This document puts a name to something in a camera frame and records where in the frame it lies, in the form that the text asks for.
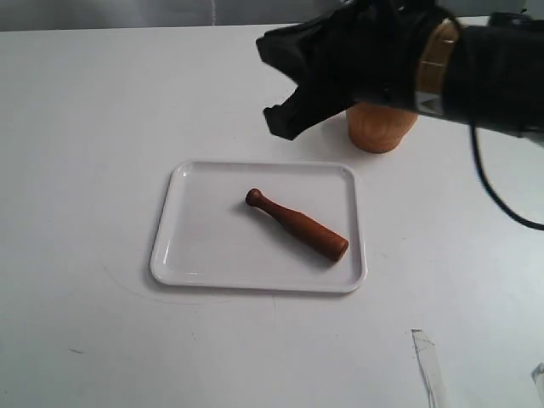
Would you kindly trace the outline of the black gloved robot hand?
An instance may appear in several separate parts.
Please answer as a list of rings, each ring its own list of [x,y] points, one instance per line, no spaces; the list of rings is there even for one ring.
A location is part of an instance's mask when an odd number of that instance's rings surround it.
[[[269,131],[293,140],[359,102],[416,109],[416,73],[445,15],[434,1],[349,1],[302,24],[265,32],[260,59],[297,88],[263,111]]]

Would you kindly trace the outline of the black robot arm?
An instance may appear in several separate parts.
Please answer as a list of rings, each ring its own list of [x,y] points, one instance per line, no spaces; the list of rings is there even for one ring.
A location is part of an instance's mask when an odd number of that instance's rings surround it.
[[[416,91],[417,111],[543,142],[543,22],[492,14],[467,25],[453,45],[437,91]]]

